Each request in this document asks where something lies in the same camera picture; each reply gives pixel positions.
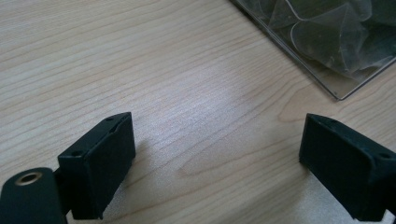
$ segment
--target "wood grain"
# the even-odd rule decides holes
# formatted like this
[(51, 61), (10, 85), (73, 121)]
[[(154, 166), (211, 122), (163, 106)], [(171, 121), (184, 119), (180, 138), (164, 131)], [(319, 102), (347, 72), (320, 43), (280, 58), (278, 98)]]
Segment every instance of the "wood grain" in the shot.
[(105, 219), (70, 223), (355, 223), (298, 162), (305, 114), (396, 148), (395, 66), (336, 103), (227, 0), (2, 1), (0, 54), (1, 185), (133, 114)]

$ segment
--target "black object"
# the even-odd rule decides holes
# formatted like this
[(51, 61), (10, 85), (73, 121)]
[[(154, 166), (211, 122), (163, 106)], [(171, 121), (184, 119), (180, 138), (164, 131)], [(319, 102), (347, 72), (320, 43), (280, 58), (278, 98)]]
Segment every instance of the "black object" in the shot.
[(2, 223), (64, 224), (103, 218), (135, 156), (131, 113), (102, 120), (58, 156), (60, 168), (35, 168), (11, 177), (0, 198)]
[(396, 154), (337, 120), (306, 116), (300, 162), (353, 218), (396, 214)]

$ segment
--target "transparent plastic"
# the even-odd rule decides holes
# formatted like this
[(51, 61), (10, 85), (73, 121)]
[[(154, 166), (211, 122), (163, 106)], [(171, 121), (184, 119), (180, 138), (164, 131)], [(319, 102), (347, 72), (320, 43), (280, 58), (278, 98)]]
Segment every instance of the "transparent plastic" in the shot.
[(235, 0), (337, 100), (396, 61), (395, 0)]

